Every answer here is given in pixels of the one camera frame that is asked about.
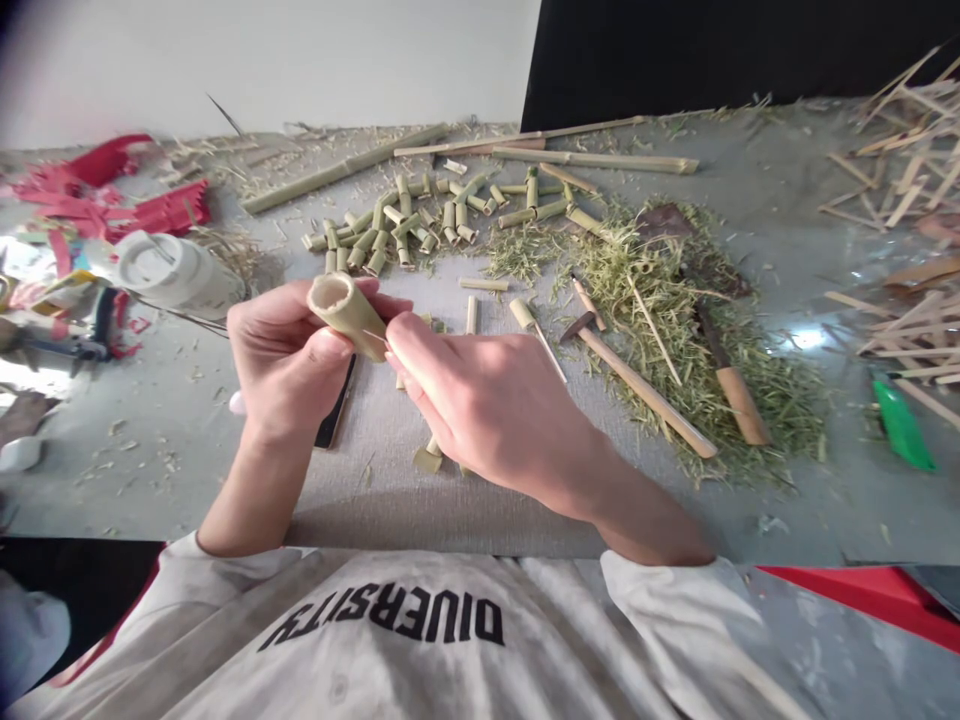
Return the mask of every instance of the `white wall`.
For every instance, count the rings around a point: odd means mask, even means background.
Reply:
[[[32,0],[0,148],[314,125],[518,122],[540,0]]]

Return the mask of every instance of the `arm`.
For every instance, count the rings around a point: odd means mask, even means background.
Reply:
[[[694,520],[580,412],[534,338],[438,336],[407,313],[390,323],[387,339],[387,360],[446,455],[593,523],[634,562],[713,560]]]
[[[413,304],[357,286],[385,318]],[[298,280],[230,309],[227,331],[247,412],[240,447],[197,542],[219,557],[280,546],[300,497],[313,440],[346,379],[351,342],[307,307],[310,281]]]

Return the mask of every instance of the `white container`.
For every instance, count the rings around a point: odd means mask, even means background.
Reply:
[[[115,249],[117,284],[154,305],[216,321],[246,294],[243,280],[190,240],[138,230]]]

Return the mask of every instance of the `hand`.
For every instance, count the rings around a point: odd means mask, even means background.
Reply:
[[[310,285],[295,280],[227,314],[248,422],[261,435],[316,435],[346,378],[353,343],[307,307]],[[359,279],[357,287],[385,320],[413,308],[409,300],[380,295],[375,278]]]
[[[530,335],[436,335],[406,313],[387,360],[444,454],[490,482],[582,517],[591,478],[619,456],[570,398]]]

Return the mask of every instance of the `person's left hand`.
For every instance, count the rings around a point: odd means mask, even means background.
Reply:
[[[413,308],[409,300],[379,294],[375,278],[356,282],[385,321]],[[310,311],[310,286],[294,280],[227,314],[247,421],[265,439],[316,435],[346,378],[353,343]]]

